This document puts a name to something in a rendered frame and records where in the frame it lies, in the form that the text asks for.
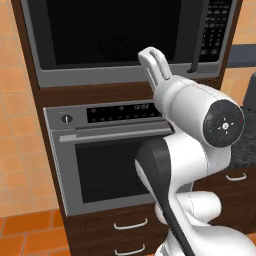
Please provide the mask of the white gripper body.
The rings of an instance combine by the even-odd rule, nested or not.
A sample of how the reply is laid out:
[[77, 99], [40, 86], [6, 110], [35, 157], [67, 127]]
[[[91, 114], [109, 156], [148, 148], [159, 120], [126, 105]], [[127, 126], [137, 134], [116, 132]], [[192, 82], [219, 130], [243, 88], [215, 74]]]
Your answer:
[[160, 83], [171, 78], [169, 64], [160, 50], [147, 47], [138, 53], [138, 59], [151, 88], [156, 88]]

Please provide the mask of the silver built-in oven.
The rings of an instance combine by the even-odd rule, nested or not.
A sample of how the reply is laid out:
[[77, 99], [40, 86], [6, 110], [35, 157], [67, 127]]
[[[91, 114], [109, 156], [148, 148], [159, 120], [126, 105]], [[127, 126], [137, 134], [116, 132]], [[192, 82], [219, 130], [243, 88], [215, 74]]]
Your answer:
[[[50, 144], [54, 131], [86, 130], [95, 136], [168, 128], [172, 133], [150, 100], [46, 107], [43, 112]], [[62, 121], [65, 114], [73, 117], [69, 125]]]

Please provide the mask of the dark wood appliance cabinet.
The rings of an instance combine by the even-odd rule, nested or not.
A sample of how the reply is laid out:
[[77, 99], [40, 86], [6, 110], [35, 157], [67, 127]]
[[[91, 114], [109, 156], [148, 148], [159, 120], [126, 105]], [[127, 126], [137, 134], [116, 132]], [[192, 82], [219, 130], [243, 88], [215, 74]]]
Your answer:
[[[71, 216], [64, 211], [43, 109], [141, 100], [154, 104], [154, 92], [138, 59], [138, 53], [147, 47], [165, 55], [172, 74], [209, 86], [207, 79], [224, 71], [240, 0], [210, 0], [198, 68], [187, 73], [193, 61], [202, 3], [11, 0], [63, 221]], [[124, 239], [156, 238], [162, 244], [169, 231], [166, 226], [165, 236], [69, 244], [71, 256]]]

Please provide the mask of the silver oven door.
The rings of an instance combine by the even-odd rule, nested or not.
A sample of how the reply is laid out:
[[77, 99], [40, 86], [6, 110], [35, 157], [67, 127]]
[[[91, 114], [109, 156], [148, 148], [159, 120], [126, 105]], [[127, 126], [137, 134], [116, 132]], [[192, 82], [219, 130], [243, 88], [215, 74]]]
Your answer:
[[97, 142], [59, 142], [88, 131], [54, 131], [51, 147], [65, 214], [75, 216], [154, 201], [135, 170], [135, 156], [147, 140], [166, 135]]

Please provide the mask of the dark wood drawer front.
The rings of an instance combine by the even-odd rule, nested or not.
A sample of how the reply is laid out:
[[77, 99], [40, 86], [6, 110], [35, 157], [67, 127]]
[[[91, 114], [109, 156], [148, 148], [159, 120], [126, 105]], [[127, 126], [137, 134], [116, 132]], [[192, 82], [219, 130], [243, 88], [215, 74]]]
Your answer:
[[[132, 230], [115, 230], [113, 224], [128, 226], [141, 223], [148, 218], [144, 227]], [[167, 226], [155, 215], [155, 205], [145, 204], [101, 212], [71, 216], [64, 219], [68, 242], [71, 246], [97, 242], [103, 239], [130, 237], [165, 236]]]
[[142, 253], [133, 256], [146, 256], [154, 254], [161, 244], [161, 241], [156, 238], [146, 239], [124, 239], [117, 242], [107, 242], [103, 245], [96, 245], [90, 249], [83, 249], [81, 256], [116, 256], [114, 250], [118, 252], [128, 252], [138, 250], [145, 244], [146, 249]]
[[[247, 179], [230, 182], [229, 177]], [[219, 217], [210, 221], [211, 225], [227, 226], [244, 234], [256, 232], [256, 167], [221, 171], [208, 176], [193, 185], [194, 191], [214, 192], [221, 200], [222, 211]]]

